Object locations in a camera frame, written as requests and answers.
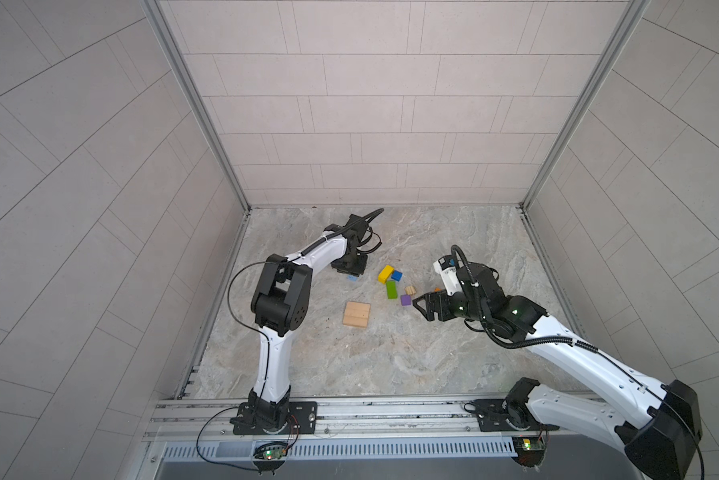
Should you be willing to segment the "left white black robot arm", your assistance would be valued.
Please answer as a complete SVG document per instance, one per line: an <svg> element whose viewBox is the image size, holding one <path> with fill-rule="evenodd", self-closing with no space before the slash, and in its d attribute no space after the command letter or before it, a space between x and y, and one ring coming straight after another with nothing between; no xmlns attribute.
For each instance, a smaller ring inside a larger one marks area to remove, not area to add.
<svg viewBox="0 0 719 480"><path fill-rule="evenodd" d="M371 222L383 212L351 214L345 224L327 226L305 248L259 262L262 271L250 302L254 324L247 327L259 335L259 366L247 400L231 419L236 435L277 434L287 428L291 351L307 316L313 277L327 267L350 276L365 273L367 257L383 245L365 247L375 235Z"/></svg>

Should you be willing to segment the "left green circuit board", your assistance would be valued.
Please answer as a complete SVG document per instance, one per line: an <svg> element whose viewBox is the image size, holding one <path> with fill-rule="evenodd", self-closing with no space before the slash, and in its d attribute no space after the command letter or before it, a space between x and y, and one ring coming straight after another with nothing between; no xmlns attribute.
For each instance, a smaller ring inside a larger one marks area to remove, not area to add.
<svg viewBox="0 0 719 480"><path fill-rule="evenodd" d="M252 459L254 463L283 461L288 450L289 447L286 442L268 442L255 447Z"/></svg>

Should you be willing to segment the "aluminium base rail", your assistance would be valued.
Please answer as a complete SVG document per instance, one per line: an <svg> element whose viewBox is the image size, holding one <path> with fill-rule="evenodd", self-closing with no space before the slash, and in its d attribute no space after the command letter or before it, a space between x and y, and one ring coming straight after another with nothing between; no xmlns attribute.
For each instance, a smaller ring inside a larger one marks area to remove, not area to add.
<svg viewBox="0 0 719 480"><path fill-rule="evenodd" d="M291 402L285 424L265 426L235 400L176 400L157 405L148 438L191 439L299 436L303 440L371 437L531 436L561 429L623 445L627 418L599 398L541 386L531 402L499 396L323 397Z"/></svg>

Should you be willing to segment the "right circuit board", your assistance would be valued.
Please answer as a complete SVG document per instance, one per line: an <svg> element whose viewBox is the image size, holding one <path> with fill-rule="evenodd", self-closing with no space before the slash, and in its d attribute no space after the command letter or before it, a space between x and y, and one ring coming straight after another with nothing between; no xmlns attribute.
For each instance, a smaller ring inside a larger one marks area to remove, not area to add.
<svg viewBox="0 0 719 480"><path fill-rule="evenodd" d="M547 446L539 437L513 437L513 448L517 456L513 458L517 464L527 468L535 468L545 459Z"/></svg>

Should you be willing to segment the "yellow wood block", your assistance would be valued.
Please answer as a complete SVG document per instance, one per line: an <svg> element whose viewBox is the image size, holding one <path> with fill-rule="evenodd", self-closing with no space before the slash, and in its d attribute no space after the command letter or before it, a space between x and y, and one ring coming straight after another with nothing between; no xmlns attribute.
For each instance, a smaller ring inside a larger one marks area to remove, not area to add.
<svg viewBox="0 0 719 480"><path fill-rule="evenodd" d="M382 284L387 283L389 281L389 278L393 276L393 272L395 272L395 268L391 267L390 265L387 265L383 267L383 270L381 270L381 273L379 273L379 276L377 276L377 280L381 282Z"/></svg>

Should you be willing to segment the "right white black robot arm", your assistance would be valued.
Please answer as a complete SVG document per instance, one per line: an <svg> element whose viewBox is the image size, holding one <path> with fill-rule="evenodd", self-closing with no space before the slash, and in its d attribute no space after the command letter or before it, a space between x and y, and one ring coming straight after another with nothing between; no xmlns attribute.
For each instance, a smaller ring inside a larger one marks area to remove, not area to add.
<svg viewBox="0 0 719 480"><path fill-rule="evenodd" d="M435 262L445 287L413 299L429 322L463 319L506 350L526 349L587 386L599 400L563 394L521 378L503 400L516 430L557 426L621 453L651 479L683 479L701 461L697 392L681 380L663 383L583 340L529 298L507 295L497 270L471 262L457 245Z"/></svg>

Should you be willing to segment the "green wood block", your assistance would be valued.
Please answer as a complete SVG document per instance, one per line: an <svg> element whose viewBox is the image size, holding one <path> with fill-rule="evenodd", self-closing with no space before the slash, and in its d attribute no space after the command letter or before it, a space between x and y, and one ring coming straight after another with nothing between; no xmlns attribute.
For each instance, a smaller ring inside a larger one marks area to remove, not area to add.
<svg viewBox="0 0 719 480"><path fill-rule="evenodd" d="M393 280L387 280L387 282L385 282L385 288L387 288L387 298L399 298L399 294L397 294L397 282Z"/></svg>

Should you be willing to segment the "natural wood block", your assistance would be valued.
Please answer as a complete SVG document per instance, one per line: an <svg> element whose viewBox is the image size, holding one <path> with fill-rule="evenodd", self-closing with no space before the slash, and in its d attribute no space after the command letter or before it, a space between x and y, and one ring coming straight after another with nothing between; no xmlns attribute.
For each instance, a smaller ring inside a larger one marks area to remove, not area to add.
<svg viewBox="0 0 719 480"><path fill-rule="evenodd" d="M369 312L362 314L361 312L350 312L350 311L345 310L343 318L349 317L349 316L369 318Z"/></svg>
<svg viewBox="0 0 719 480"><path fill-rule="evenodd" d="M366 303L349 301L346 304L346 310L350 312L361 312L365 314L371 310L371 306Z"/></svg>
<svg viewBox="0 0 719 480"><path fill-rule="evenodd" d="M342 323L346 326L367 328L367 326L369 326L369 318L349 316L343 318Z"/></svg>

